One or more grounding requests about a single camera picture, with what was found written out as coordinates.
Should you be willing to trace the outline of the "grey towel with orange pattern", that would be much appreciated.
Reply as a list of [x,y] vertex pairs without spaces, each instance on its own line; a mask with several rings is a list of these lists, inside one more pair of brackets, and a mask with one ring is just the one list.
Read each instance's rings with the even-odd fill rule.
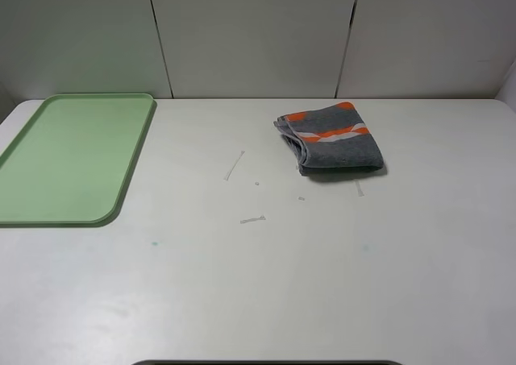
[[351,102],[282,115],[274,122],[303,176],[326,172],[376,172],[383,156]]

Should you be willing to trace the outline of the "green plastic tray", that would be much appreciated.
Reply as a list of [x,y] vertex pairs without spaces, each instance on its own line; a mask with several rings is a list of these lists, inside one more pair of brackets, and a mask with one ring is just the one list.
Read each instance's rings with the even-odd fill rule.
[[112,222],[155,110],[147,93],[45,99],[1,154],[1,226]]

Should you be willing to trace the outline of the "white tape strip right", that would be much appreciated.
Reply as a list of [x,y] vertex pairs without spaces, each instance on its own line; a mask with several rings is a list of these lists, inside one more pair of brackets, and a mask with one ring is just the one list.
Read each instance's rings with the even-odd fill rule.
[[359,180],[354,180],[354,183],[355,183],[355,187],[356,187],[357,195],[358,195],[359,197],[363,197],[363,196],[364,196],[364,191],[363,191],[363,189],[361,188],[360,181],[359,181]]

